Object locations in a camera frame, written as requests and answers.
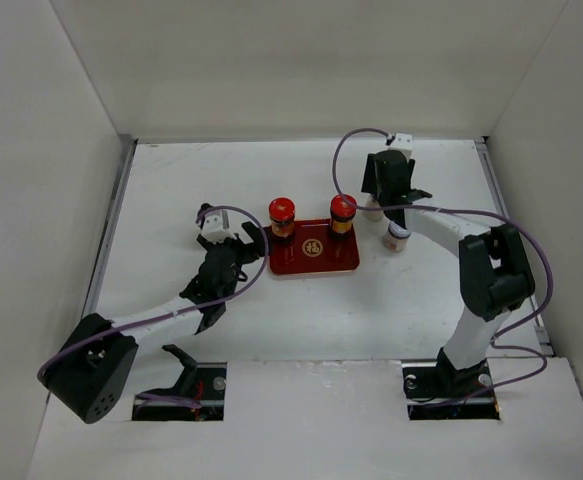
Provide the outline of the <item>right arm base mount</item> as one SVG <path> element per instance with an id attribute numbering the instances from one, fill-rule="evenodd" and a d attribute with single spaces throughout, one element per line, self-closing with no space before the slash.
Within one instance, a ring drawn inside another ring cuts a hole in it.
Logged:
<path id="1" fill-rule="evenodd" d="M 457 370 L 440 350 L 434 362 L 403 363 L 402 374 L 412 421 L 500 419 L 486 360 Z"/>

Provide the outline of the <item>short red-lid sauce jar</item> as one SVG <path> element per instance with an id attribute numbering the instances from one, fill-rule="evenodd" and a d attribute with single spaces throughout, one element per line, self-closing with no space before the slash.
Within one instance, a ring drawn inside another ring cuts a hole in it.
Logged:
<path id="1" fill-rule="evenodd" d="M 273 199 L 268 207 L 272 234 L 281 240 L 288 240 L 295 229 L 295 204 L 286 197 Z"/>

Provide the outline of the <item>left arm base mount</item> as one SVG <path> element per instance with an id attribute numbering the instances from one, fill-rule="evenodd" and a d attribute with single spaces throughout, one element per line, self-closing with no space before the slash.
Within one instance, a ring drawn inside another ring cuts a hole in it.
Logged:
<path id="1" fill-rule="evenodd" d="M 137 394 L 131 412 L 140 422 L 223 421 L 227 391 L 226 363 L 197 362 L 174 344 L 162 350 L 174 356 L 181 373 L 173 386 L 154 388 Z"/>

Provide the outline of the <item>red rectangular tray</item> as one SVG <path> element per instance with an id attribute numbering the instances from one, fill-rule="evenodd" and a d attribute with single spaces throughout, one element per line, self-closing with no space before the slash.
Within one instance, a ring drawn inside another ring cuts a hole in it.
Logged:
<path id="1" fill-rule="evenodd" d="M 296 220 L 290 240 L 272 237 L 269 270 L 277 276 L 352 272 L 360 265 L 355 227 L 335 234 L 330 219 Z"/>

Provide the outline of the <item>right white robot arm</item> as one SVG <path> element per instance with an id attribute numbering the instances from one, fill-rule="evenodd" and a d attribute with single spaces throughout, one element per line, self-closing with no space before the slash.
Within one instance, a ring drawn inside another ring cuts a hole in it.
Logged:
<path id="1" fill-rule="evenodd" d="M 457 258 L 460 319 L 435 365 L 408 374 L 404 387 L 412 399 L 459 401 L 487 392 L 478 382 L 486 372 L 487 350 L 510 314 L 534 295 L 535 280 L 519 227 L 506 220 L 483 226 L 469 214 L 432 205 L 430 193 L 412 186 L 414 169 L 414 160 L 400 150 L 369 154 L 361 185 L 369 202 L 363 210 L 388 219 L 389 244 L 418 233 Z"/>

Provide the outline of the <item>tall red-cap sauce bottle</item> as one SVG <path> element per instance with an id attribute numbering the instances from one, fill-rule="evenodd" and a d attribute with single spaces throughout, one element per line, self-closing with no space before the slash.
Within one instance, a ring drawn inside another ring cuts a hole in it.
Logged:
<path id="1" fill-rule="evenodd" d="M 353 220 L 357 211 L 356 200 L 348 194 L 338 194 L 330 201 L 329 237 L 343 242 L 354 235 Z"/>

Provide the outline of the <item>grey-cap white salt shaker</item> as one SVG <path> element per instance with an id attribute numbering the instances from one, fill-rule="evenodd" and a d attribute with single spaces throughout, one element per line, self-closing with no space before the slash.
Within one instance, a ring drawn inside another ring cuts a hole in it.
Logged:
<path id="1" fill-rule="evenodd" d="M 384 213 L 380 210 L 380 205 L 373 195 L 367 197 L 363 215 L 371 222 L 381 222 L 384 219 Z"/>

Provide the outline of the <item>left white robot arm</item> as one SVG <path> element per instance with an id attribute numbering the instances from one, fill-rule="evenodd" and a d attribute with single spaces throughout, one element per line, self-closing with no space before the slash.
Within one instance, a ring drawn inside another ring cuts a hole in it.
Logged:
<path id="1" fill-rule="evenodd" d="M 175 407 L 198 412 L 208 408 L 207 383 L 198 377 L 198 363 L 174 341 L 212 328 L 229 302 L 258 281 L 257 275 L 245 273 L 245 266 L 265 264 L 270 254 L 262 223 L 247 213 L 241 228 L 248 238 L 243 240 L 229 225 L 233 210 L 227 205 L 201 206 L 197 242 L 205 256 L 173 299 L 127 317 L 107 319 L 98 313 L 83 317 L 61 349 L 40 367 L 38 381 L 84 423 L 98 422 L 112 411 L 136 358 L 156 350 L 173 355 L 180 364 L 163 371 L 163 388 L 136 394 L 134 409 Z"/>

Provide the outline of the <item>silver-lid spice jar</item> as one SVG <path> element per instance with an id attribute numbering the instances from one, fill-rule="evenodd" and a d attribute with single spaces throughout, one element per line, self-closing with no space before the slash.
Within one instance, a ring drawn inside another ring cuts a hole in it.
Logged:
<path id="1" fill-rule="evenodd" d="M 382 237 L 382 243 L 391 252 L 402 252 L 411 237 L 411 231 L 396 222 L 390 222 Z"/>

